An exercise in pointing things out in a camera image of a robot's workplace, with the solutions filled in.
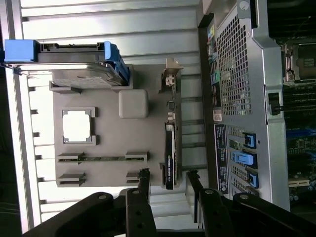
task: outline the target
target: ventilation grille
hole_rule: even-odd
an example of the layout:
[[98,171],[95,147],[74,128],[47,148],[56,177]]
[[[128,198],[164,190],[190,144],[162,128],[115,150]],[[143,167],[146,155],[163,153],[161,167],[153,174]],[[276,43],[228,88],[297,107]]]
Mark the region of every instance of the ventilation grille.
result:
[[251,114],[246,26],[237,16],[217,39],[224,115]]
[[240,169],[234,164],[231,164],[231,172],[237,175],[240,179],[243,179],[245,181],[248,179],[246,171]]
[[242,127],[226,126],[228,134],[236,137],[244,137],[244,129]]
[[232,179],[233,185],[238,188],[242,193],[247,193],[246,186],[242,184],[239,180],[237,180],[235,177]]

